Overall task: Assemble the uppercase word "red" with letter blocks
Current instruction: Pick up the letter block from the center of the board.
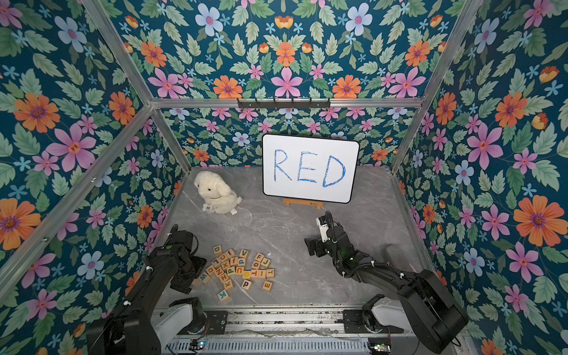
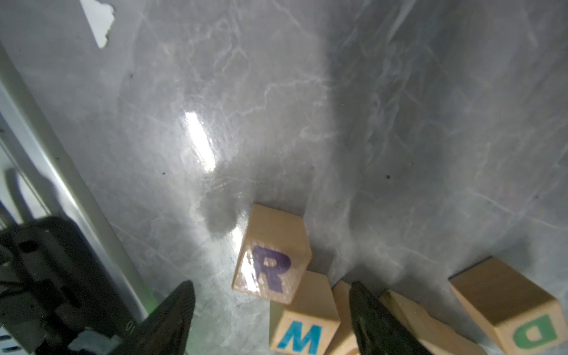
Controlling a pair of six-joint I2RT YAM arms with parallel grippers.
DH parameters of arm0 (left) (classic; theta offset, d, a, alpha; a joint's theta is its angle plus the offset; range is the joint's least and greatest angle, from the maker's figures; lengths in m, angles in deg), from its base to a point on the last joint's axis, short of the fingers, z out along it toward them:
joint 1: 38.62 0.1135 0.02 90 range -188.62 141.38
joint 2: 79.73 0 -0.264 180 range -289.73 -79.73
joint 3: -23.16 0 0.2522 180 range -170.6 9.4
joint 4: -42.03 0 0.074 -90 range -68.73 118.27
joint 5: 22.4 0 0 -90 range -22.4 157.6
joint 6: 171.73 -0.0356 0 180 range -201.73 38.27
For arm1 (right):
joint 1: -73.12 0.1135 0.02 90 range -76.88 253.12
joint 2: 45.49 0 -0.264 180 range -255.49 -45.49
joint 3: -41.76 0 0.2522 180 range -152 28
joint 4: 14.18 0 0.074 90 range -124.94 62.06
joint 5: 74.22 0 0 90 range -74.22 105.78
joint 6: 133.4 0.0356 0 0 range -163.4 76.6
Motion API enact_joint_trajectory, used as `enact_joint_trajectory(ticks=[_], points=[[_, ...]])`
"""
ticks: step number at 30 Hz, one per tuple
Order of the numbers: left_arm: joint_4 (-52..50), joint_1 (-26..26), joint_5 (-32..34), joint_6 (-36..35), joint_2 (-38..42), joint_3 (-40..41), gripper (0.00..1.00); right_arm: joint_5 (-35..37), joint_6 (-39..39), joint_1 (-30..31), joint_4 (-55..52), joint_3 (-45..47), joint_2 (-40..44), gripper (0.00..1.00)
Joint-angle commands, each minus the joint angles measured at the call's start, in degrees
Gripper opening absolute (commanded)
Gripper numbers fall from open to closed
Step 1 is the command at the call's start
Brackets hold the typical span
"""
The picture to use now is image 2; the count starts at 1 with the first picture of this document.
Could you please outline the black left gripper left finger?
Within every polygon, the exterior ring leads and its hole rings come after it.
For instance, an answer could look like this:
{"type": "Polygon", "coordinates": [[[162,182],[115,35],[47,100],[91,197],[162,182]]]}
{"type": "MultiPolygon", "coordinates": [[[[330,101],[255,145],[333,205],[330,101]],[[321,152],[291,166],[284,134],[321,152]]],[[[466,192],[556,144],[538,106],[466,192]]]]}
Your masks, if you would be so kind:
{"type": "Polygon", "coordinates": [[[182,282],[112,354],[184,355],[195,310],[192,281],[182,282]]]}

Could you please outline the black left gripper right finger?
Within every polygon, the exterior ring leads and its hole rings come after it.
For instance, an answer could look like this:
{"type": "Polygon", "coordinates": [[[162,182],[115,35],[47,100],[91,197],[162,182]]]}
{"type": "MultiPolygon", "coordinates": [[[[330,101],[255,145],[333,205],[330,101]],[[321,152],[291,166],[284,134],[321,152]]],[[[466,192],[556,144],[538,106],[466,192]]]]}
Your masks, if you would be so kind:
{"type": "Polygon", "coordinates": [[[359,353],[430,355],[429,350],[359,281],[351,284],[349,307],[359,353]]]}

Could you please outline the wooden D letter block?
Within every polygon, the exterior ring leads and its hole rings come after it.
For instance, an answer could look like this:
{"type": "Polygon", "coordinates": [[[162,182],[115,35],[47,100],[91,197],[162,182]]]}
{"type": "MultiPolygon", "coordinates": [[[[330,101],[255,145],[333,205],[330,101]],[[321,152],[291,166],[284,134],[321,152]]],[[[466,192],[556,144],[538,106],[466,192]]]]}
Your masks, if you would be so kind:
{"type": "Polygon", "coordinates": [[[561,303],[500,259],[489,257],[449,283],[470,318],[505,354],[538,354],[567,341],[561,303]]]}

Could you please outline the wooden R letter block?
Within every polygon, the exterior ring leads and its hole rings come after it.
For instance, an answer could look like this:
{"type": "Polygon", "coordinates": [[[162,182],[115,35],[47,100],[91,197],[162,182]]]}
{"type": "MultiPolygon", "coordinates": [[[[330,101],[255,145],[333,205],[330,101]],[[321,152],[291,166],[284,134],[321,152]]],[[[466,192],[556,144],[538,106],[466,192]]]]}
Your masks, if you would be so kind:
{"type": "Polygon", "coordinates": [[[301,216],[253,204],[232,289],[288,305],[311,259],[312,249],[301,216]]]}

